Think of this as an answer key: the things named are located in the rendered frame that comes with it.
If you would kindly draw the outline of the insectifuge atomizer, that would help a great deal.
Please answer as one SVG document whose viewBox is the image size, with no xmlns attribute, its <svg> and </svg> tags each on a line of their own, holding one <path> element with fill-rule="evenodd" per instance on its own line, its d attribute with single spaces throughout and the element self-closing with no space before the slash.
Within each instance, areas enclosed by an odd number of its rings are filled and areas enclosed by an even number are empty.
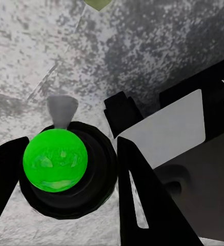
<svg viewBox="0 0 224 246">
<path fill-rule="evenodd" d="M 35 136 L 19 162 L 21 192 L 30 206 L 57 220 L 79 219 L 96 211 L 113 193 L 117 153 L 97 128 L 71 121 L 78 99 L 46 99 L 53 125 Z"/>
</svg>

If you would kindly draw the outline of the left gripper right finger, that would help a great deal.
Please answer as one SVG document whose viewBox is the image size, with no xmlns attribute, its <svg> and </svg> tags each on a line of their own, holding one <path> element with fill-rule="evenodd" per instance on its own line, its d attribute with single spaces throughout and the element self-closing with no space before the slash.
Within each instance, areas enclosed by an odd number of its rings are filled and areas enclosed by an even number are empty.
<svg viewBox="0 0 224 246">
<path fill-rule="evenodd" d="M 121 246 L 204 246 L 136 144 L 117 140 Z M 148 229 L 137 225 L 131 171 Z"/>
</svg>

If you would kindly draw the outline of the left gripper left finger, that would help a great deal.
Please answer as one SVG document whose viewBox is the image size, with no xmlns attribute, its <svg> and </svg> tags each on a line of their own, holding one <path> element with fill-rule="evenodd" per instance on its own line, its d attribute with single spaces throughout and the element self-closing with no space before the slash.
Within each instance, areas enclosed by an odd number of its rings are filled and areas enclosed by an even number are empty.
<svg viewBox="0 0 224 246">
<path fill-rule="evenodd" d="M 0 216 L 19 181 L 19 162 L 28 143 L 22 137 L 0 146 Z"/>
</svg>

